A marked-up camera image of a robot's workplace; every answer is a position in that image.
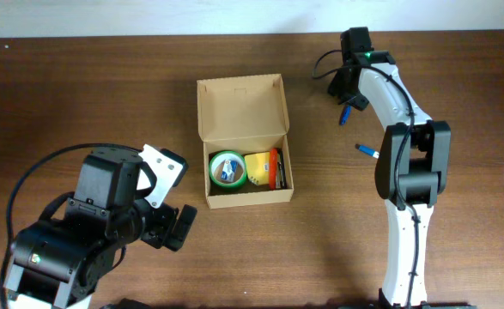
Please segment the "white blue staples box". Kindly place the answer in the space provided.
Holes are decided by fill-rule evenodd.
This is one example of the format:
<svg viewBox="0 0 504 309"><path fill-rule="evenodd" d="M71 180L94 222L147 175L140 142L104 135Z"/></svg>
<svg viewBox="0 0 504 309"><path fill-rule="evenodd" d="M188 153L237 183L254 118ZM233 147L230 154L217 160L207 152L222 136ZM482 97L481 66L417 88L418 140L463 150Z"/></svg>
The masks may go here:
<svg viewBox="0 0 504 309"><path fill-rule="evenodd" d="M227 183L233 183L238 166L239 164L237 161L225 160L222 165L221 180Z"/></svg>

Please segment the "green tape roll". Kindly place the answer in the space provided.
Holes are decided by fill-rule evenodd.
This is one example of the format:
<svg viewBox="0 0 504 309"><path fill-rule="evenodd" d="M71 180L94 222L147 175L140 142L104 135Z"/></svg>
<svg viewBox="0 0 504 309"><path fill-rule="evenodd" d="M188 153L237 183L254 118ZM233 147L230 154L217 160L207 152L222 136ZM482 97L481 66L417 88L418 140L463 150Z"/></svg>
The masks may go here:
<svg viewBox="0 0 504 309"><path fill-rule="evenodd" d="M233 183L221 180L222 165L225 160L237 161L239 166ZM217 153L209 162L209 177L215 185L225 191L235 191L242 187L247 179L246 163L244 158L234 151L222 151Z"/></svg>

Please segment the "blue ballpoint pen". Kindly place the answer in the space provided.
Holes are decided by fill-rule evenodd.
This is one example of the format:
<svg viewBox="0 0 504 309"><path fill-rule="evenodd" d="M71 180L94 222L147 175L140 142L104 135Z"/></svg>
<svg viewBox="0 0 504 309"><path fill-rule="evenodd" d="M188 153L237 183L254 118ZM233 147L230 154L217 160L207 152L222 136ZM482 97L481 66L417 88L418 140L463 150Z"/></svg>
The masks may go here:
<svg viewBox="0 0 504 309"><path fill-rule="evenodd" d="M346 105L343 108L341 116L340 116L340 119L339 119L339 124L340 125L345 125L346 124L346 122L348 121L349 116L351 114L351 111L352 111L352 107L350 105Z"/></svg>

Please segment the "yellow sticky note pad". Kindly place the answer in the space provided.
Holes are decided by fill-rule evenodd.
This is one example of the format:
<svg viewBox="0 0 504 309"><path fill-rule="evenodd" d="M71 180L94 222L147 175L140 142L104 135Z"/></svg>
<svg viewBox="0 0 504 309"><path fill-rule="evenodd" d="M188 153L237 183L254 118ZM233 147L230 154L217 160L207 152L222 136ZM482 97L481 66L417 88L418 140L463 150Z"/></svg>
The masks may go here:
<svg viewBox="0 0 504 309"><path fill-rule="evenodd" d="M255 153L244 156L248 180L254 185L267 185L270 182L270 153Z"/></svg>

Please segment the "white blue marker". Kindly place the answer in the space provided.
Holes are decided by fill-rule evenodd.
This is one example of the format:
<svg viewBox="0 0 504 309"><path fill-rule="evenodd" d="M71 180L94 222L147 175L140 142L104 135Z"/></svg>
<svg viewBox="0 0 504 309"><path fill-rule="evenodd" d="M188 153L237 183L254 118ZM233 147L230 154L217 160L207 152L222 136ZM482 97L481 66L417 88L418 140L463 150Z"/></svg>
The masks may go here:
<svg viewBox="0 0 504 309"><path fill-rule="evenodd" d="M361 151L363 154L371 156L371 157L373 157L375 159L378 159L380 157L380 153L377 150L369 148L369 147L367 147L365 145L356 144L355 148L357 150Z"/></svg>

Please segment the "brown cardboard box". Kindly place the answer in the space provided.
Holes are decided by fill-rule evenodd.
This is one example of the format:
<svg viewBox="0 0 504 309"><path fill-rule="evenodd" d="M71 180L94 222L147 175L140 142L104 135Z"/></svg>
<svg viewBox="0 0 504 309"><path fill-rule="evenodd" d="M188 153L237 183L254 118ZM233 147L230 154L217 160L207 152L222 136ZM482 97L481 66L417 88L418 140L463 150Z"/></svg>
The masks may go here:
<svg viewBox="0 0 504 309"><path fill-rule="evenodd" d="M294 194L288 147L289 118L280 74L238 76L197 82L197 127L203 142L205 198L210 209L286 203ZM210 177L223 151L241 156L281 150L285 189L256 186L248 179L224 189Z"/></svg>

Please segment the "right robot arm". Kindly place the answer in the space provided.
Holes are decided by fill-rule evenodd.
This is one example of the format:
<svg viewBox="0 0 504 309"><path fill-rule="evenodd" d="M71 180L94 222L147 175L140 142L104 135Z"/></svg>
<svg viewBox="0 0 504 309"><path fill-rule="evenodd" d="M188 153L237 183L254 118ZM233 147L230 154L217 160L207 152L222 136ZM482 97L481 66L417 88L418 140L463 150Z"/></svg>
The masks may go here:
<svg viewBox="0 0 504 309"><path fill-rule="evenodd" d="M367 27L341 33L343 65L328 92L357 110L372 106L384 137L374 182L388 215L388 258L380 289L384 308L425 308L428 225L445 190L451 129L411 97L395 59L373 48Z"/></svg>

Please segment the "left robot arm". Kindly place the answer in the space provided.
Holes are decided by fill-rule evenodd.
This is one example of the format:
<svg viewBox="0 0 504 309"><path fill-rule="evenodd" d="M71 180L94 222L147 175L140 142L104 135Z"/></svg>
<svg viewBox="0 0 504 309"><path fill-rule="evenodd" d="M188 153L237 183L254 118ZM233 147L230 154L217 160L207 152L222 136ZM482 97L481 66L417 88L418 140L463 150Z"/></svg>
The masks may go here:
<svg viewBox="0 0 504 309"><path fill-rule="evenodd" d="M13 232L0 271L3 308L87 308L99 279L118 267L135 241L178 251L197 209L167 205L186 160L166 148L90 143L74 191L49 202L39 219Z"/></svg>

